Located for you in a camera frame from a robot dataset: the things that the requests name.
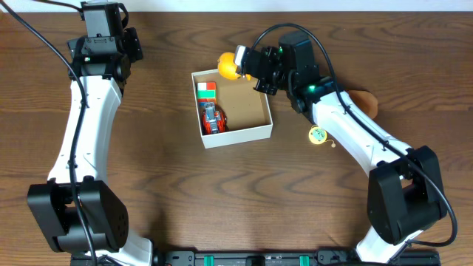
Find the round wooden rattle toy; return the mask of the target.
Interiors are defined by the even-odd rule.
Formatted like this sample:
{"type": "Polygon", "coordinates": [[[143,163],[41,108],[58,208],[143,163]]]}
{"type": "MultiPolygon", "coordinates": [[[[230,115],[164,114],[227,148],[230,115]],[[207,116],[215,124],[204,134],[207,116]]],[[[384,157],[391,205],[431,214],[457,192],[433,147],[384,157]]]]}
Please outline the round wooden rattle toy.
{"type": "Polygon", "coordinates": [[[332,148],[336,147],[334,140],[328,138],[328,133],[319,126],[312,126],[308,132],[309,141],[314,145],[330,143],[332,148]]]}

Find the brown plush toy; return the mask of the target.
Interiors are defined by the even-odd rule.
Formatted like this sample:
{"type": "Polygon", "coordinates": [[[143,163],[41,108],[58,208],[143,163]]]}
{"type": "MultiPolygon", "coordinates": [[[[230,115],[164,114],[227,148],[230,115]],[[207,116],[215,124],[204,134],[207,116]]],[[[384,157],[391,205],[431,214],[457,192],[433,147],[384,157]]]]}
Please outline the brown plush toy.
{"type": "Polygon", "coordinates": [[[378,115],[378,99],[373,93],[365,90],[349,90],[348,95],[369,118],[374,119],[378,115]]]}

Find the multicoloured puzzle cube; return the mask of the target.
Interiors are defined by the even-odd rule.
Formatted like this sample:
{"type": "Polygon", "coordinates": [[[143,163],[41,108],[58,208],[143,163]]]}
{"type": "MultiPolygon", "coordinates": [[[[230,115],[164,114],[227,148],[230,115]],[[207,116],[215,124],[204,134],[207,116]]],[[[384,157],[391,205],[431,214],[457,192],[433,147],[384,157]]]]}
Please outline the multicoloured puzzle cube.
{"type": "Polygon", "coordinates": [[[217,103],[217,84],[215,82],[197,83],[197,102],[200,106],[206,103],[217,103]]]}

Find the red toy truck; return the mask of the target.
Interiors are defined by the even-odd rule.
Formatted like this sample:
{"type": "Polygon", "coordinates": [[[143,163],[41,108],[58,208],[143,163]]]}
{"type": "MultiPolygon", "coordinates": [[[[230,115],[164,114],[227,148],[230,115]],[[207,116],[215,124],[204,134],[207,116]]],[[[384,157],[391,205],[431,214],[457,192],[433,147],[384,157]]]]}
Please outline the red toy truck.
{"type": "Polygon", "coordinates": [[[225,132],[226,121],[225,113],[215,103],[204,103],[202,125],[205,134],[219,134],[225,132]]]}

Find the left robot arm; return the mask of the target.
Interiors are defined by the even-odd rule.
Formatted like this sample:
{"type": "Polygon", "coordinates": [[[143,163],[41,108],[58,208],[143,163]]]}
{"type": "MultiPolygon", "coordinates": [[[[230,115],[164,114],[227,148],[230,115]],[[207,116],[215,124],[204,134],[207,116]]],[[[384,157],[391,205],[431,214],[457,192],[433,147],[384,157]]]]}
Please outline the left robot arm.
{"type": "Polygon", "coordinates": [[[27,204],[49,247],[73,265],[150,265],[153,244],[129,228],[126,206],[107,182],[112,124],[131,65],[143,57],[125,6],[85,1],[86,35],[67,43],[71,107],[47,181],[27,204]]]}

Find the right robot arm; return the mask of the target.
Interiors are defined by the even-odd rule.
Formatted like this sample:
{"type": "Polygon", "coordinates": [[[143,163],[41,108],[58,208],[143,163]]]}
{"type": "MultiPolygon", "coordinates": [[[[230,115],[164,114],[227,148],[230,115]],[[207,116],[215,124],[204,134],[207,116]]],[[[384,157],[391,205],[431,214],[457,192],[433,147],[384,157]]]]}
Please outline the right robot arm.
{"type": "Polygon", "coordinates": [[[451,206],[443,193],[436,154],[413,149],[364,114],[334,74],[321,75],[307,30],[279,38],[276,47],[238,46],[237,73],[257,80],[256,91],[284,90],[293,109],[334,137],[367,174],[367,215],[371,224],[355,249],[363,262],[393,262],[422,232],[444,218],[451,206]]]}

